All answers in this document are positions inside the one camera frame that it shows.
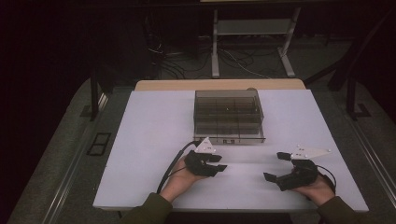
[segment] table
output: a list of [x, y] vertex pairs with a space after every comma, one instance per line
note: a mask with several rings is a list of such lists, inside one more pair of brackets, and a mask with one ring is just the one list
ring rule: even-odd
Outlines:
[[[288, 83], [288, 90], [283, 81]], [[180, 82], [185, 81], [137, 84], [126, 106], [94, 207], [130, 209], [143, 203], [148, 194], [156, 190], [172, 159], [192, 140], [194, 89], [249, 86], [261, 88], [264, 144], [215, 146], [223, 157], [220, 164], [227, 164], [227, 169], [196, 183], [174, 201], [174, 210], [299, 212], [315, 209], [303, 196], [280, 191], [276, 184], [265, 181], [262, 174], [289, 174], [291, 163], [278, 160], [276, 153], [291, 152], [298, 144], [330, 148], [332, 154], [315, 158], [313, 162], [332, 171], [337, 178], [337, 194], [346, 203], [357, 211], [368, 210], [311, 91], [302, 88], [300, 80], [190, 80], [185, 85]], [[174, 90], [180, 91], [169, 91], [172, 84]]]

